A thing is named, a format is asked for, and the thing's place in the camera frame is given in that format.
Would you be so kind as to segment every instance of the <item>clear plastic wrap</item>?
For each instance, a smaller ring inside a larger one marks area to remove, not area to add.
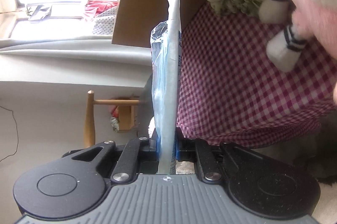
[[[159,23],[151,32],[153,63],[152,101],[158,134],[158,173],[174,174],[175,128],[181,73],[180,0],[168,0],[168,20]]]

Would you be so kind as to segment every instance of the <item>chair leg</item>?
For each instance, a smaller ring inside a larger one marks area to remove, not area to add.
[[[84,148],[95,145],[95,138],[94,91],[89,91],[84,121]]]

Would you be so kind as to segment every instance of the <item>wooden chair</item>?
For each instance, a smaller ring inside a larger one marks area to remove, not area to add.
[[[119,111],[119,130],[130,130],[134,126],[134,106],[139,104],[139,100],[128,99],[108,99],[95,100],[94,91],[88,92],[87,109],[84,121],[84,146],[88,148],[95,145],[95,122],[94,105],[115,105]]]

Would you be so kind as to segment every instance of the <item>plush paw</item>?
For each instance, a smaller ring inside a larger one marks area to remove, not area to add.
[[[288,1],[264,0],[258,11],[262,23],[283,24],[288,18]]]
[[[305,44],[305,40],[296,40],[291,26],[287,26],[268,42],[267,56],[279,70],[290,72],[294,69]]]

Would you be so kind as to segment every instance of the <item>pink gingham cloth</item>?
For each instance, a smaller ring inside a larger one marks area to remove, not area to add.
[[[312,132],[336,108],[337,61],[317,41],[290,73],[269,61],[267,42],[282,28],[201,7],[183,31],[177,125],[186,137],[262,147]]]

